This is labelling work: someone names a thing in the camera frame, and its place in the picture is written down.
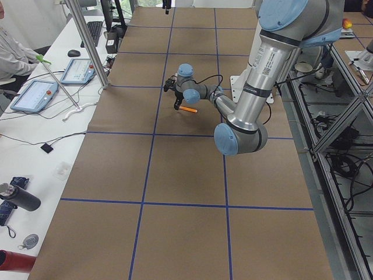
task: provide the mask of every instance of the black mouse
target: black mouse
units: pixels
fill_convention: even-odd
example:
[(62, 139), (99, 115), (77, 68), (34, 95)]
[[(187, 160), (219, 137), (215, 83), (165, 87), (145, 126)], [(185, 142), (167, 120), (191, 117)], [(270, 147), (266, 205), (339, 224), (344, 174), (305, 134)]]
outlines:
[(80, 51), (69, 50), (69, 52), (68, 52), (68, 57), (79, 57), (79, 56), (80, 56)]

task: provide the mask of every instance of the black keyboard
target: black keyboard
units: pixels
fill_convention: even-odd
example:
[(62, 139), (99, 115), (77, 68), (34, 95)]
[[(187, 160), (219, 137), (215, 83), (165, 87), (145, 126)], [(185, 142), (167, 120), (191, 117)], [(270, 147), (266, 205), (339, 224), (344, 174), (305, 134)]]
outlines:
[[(89, 32), (91, 33), (94, 46), (97, 47), (98, 41), (100, 39), (101, 30), (103, 28), (103, 22), (87, 22)], [(81, 48), (84, 48), (84, 42), (80, 44)]]

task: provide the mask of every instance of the red cylinder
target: red cylinder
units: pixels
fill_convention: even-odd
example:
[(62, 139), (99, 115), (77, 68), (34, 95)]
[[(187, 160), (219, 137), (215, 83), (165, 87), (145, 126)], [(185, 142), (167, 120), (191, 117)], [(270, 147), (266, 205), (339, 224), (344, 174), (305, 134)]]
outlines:
[(0, 250), (0, 270), (29, 273), (36, 257)]

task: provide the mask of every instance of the tablet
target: tablet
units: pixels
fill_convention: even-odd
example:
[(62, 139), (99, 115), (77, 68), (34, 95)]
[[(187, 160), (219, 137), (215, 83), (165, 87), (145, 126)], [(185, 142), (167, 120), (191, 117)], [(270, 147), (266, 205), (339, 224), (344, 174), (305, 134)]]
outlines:
[(56, 82), (34, 80), (10, 106), (12, 110), (36, 113), (42, 110), (58, 90)]
[(94, 69), (90, 59), (73, 58), (61, 78), (61, 83), (72, 86), (85, 85), (93, 75)]

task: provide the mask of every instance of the white desk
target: white desk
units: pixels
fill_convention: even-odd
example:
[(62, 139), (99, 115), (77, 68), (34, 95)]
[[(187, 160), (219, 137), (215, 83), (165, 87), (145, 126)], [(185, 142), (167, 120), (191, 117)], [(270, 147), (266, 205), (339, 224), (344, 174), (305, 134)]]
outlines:
[[(103, 17), (88, 16), (86, 20), (103, 20)], [(105, 61), (108, 55), (105, 49), (105, 42), (106, 39), (101, 35), (97, 46), (97, 52), (102, 62)], [(86, 49), (80, 48), (80, 43), (81, 39), (78, 30), (73, 20), (70, 20), (45, 55), (45, 59), (52, 62), (50, 66), (51, 70), (63, 71), (64, 68), (66, 68), (71, 59), (67, 56), (67, 52), (71, 49), (76, 49), (81, 52), (79, 58), (88, 58), (89, 56)], [(42, 65), (39, 65), (30, 77), (44, 73), (47, 73), (46, 69)], [(38, 79), (52, 80), (50, 75)], [(69, 86), (66, 88), (69, 93), (73, 94), (79, 87)], [(100, 81), (98, 77), (95, 77), (80, 91), (79, 104), (97, 102), (100, 98), (98, 93), (100, 88)], [(63, 109), (70, 107), (72, 102), (67, 99), (62, 90), (59, 90), (47, 107), (53, 104), (56, 105), (46, 111), (42, 111), (41, 114), (46, 117), (52, 117)], [(4, 113), (0, 118), (0, 133), (27, 142), (45, 142), (64, 135), (85, 131), (95, 108), (95, 106), (87, 107), (81, 113), (71, 115), (66, 122), (63, 122), (62, 119), (68, 110), (65, 110), (51, 120), (42, 118), (39, 115), (26, 115), (12, 120), (4, 120), (21, 115), (21, 113)], [(47, 154), (40, 149), (41, 145), (31, 146), (0, 136), (0, 154), (2, 156), (0, 163), (0, 182), (10, 183), (14, 176), (30, 178), (27, 190), (41, 199), (41, 206), (34, 212), (28, 212), (21, 208), (13, 211), (8, 219), (8, 225), (16, 231), (17, 236), (11, 239), (8, 235), (8, 229), (6, 227), (0, 227), (0, 249), (31, 256), (38, 255), (64, 190), (69, 171), (71, 170), (67, 172), (64, 178), (61, 178), (61, 176), (56, 177), (54, 175), (55, 169), (62, 162), (72, 167), (83, 142), (83, 138), (84, 135), (77, 135), (60, 140), (53, 145), (54, 150)], [(40, 240), (38, 245), (31, 250), (19, 250), (18, 245), (21, 245), (23, 239), (32, 233), (39, 236)], [(24, 280), (27, 278), (28, 274), (0, 271), (0, 280)]]

